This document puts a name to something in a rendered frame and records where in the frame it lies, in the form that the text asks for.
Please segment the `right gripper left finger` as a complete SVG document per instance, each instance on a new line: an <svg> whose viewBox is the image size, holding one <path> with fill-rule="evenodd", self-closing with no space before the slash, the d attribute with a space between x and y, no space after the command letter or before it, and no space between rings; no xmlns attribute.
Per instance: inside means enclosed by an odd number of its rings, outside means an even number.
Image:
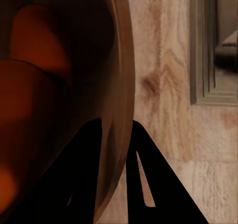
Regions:
<svg viewBox="0 0 238 224"><path fill-rule="evenodd" d="M3 224L93 224L101 141L84 124Z"/></svg>

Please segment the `can of soda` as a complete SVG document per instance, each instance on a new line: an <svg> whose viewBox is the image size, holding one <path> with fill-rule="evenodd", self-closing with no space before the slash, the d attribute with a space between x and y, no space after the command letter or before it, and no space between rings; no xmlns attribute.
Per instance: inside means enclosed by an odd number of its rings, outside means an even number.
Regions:
<svg viewBox="0 0 238 224"><path fill-rule="evenodd" d="M54 82L41 68L0 61L0 213L19 195L58 101Z"/></svg>
<svg viewBox="0 0 238 224"><path fill-rule="evenodd" d="M59 102L67 96L73 82L67 27L52 7L33 3L16 12L9 59L41 68L54 82Z"/></svg>

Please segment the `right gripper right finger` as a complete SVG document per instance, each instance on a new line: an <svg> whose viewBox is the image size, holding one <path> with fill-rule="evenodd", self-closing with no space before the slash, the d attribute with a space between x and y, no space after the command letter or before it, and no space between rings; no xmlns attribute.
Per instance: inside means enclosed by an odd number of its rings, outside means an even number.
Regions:
<svg viewBox="0 0 238 224"><path fill-rule="evenodd" d="M136 152L156 207L144 203ZM143 125L135 120L125 162L128 224L209 224Z"/></svg>

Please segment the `trash can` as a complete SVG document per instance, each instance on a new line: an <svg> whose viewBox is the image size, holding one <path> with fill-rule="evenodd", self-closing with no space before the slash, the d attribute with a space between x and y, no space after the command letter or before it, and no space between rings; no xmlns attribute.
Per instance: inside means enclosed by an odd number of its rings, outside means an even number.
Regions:
<svg viewBox="0 0 238 224"><path fill-rule="evenodd" d="M0 0L0 61L9 60L13 19L25 5L45 4L66 27L73 82L36 153L3 224L84 124L101 118L102 141L93 224L118 186L128 154L135 104L135 57L128 0Z"/></svg>

